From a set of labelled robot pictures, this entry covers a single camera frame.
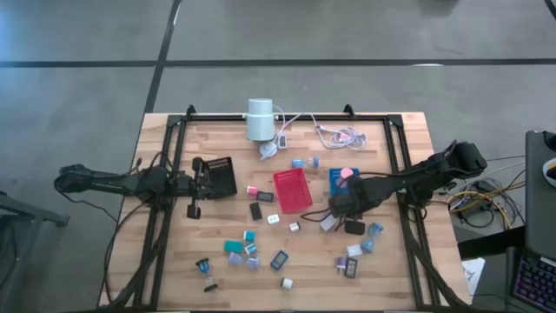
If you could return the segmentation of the blue digital thermometer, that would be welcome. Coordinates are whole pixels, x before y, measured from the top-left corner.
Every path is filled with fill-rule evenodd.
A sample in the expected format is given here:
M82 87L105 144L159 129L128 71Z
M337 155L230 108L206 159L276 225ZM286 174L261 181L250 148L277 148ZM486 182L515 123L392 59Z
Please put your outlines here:
M278 271L284 266L287 260L288 260L288 254L283 250L279 250L275 255L275 257L270 262L270 267L273 270Z

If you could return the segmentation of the backlit computer keyboard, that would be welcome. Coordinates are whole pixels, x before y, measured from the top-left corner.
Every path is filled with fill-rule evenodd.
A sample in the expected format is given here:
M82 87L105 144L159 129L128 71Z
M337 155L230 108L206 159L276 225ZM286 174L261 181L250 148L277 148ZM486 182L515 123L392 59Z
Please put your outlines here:
M545 313L556 313L556 262L523 254L517 262L512 296Z

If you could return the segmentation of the white cylindrical lamp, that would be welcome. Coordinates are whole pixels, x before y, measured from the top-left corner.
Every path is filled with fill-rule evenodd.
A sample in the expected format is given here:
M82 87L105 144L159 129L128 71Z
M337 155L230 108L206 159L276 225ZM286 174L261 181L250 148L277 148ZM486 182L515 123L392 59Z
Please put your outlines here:
M250 98L246 116L247 138L255 142L270 141L275 136L273 100Z

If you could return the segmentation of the black aluminium rig frame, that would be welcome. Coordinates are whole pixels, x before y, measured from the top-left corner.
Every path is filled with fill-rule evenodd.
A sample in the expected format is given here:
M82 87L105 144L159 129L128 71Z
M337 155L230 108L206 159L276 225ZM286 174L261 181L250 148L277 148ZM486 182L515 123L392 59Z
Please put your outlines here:
M253 185L273 191L273 174L286 170L295 157L317 155L320 166L305 173L313 199L311 212L319 216L327 206L328 171L352 165L362 171L389 172L393 167L418 163L433 152L427 121L421 112L326 113L317 121L330 128L347 125L368 135L362 151L324 148L314 131L312 117L294 115L287 127L288 148L277 156L260 161L258 147L246 137L247 125L239 114L194 114L185 130L181 165L189 168L193 158L231 157L238 193L235 196L201 203L201 218L187 218L187 199L175 205L169 224L169 240L164 258L157 307L172 311L365 311L412 310L421 296L431 303L435 293L428 288L427 275L416 259L407 257L402 229L424 234L435 265L454 292L465 296L467 287L460 256L447 210L434 203L427 220L416 224L406 216L395 197L367 212L366 223L381 223L383 232L374 251L358 259L355 279L339 274L335 259L347 246L361 238L343 230L323 231L316 221L302 221L292 232L289 225L299 214L281 213L278 203L263 203L264 216L280 215L280 222L254 221L250 198L244 189ZM245 230L255 232L252 242L257 252L248 255L243 240ZM226 240L243 242L244 264L228 264ZM279 250L288 254L284 266L276 271L270 262ZM260 268L246 265L248 257L258 256ZM195 263L209 259L218 288L205 292L204 279ZM281 287L283 277L293 280L291 290Z

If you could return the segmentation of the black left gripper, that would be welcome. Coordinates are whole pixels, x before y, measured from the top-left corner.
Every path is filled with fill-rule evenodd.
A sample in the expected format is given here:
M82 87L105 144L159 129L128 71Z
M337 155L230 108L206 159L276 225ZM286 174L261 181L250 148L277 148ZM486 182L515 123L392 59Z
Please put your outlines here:
M184 171L179 171L174 182L174 196L192 198L192 202L188 205L186 214L187 218L190 219L201 218L201 210L198 205L198 200L200 199L201 192L200 178L202 174L202 166L203 160L200 157L195 157L192 160L192 170L194 171L194 175L189 176ZM204 177L202 181L206 185L222 184L222 180L218 177ZM203 191L203 194L205 196L221 196L223 194L223 190L218 188L208 188Z

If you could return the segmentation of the white orange desk object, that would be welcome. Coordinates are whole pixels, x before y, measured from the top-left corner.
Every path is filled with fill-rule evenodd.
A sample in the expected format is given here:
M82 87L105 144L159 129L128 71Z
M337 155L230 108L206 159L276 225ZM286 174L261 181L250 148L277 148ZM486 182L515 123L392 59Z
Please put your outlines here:
M542 166L542 173L545 180L556 188L556 157L547 160Z

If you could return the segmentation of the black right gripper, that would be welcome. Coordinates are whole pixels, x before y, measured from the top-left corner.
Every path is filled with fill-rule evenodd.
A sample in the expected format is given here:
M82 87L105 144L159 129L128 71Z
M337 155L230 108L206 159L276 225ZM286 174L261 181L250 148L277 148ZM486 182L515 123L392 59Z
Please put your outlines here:
M347 194L336 194L328 199L331 216L337 219L354 217L372 210L383 202L382 177L361 178L352 175L342 180L346 184Z

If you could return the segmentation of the blue plastic basket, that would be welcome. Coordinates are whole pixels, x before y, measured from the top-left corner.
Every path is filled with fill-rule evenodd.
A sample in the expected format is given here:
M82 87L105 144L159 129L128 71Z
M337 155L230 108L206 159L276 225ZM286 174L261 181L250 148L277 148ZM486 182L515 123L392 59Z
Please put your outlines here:
M345 195L348 193L347 179L340 178L341 169L343 168L331 168L328 172L330 194L332 196ZM350 168L350 169L353 170L354 174L360 173L360 171L356 168Z

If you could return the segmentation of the red plastic basket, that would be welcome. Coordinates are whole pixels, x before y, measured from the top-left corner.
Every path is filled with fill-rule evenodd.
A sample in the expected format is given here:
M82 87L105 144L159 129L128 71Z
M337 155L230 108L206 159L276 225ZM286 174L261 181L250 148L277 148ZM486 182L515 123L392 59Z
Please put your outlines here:
M303 169L292 169L273 174L275 191L284 214L294 214L313 205Z

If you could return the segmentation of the black hourglass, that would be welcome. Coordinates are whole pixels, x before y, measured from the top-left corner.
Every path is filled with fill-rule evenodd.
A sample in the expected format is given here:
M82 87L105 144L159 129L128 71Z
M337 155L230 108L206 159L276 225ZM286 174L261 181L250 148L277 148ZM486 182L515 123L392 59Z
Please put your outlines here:
M211 273L211 267L209 264L208 258L203 258L195 263L198 270L201 272L202 277L204 279L205 292L210 292L218 288L218 284L215 282L215 279Z

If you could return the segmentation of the black plastic basket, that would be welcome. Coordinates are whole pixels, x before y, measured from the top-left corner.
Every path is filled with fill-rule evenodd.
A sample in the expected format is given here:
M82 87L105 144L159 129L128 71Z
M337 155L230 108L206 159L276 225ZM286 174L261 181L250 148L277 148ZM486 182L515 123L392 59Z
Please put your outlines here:
M237 193L235 173L230 156L206 161L203 164L203 172L206 178L218 177L222 180L222 184L209 185L208 187L222 189L223 194L221 196L207 196L207 199L220 199Z

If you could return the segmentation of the black operator desk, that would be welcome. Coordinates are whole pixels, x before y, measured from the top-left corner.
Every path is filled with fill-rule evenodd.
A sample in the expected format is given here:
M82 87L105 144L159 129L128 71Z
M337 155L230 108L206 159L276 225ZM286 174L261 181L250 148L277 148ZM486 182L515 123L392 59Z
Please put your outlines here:
M543 131L526 133L526 224L522 247L506 250L506 296L525 313L545 313L512 296L517 262L523 254L542 256L556 262L556 188L542 173L543 164L556 157L545 145Z

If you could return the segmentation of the grey side table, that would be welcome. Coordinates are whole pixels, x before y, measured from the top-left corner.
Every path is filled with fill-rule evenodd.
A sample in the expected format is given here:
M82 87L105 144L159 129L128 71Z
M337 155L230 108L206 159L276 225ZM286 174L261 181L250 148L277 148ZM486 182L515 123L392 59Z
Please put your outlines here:
M0 313L8 313L42 224L66 227L69 219L0 191Z

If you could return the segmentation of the white paper sheet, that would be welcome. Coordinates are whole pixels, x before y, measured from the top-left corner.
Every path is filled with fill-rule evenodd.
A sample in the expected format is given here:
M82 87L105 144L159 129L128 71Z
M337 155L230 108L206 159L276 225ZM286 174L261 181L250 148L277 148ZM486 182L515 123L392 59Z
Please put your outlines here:
M475 294L485 263L486 260L482 257L469 259L461 263L467 289L471 296Z

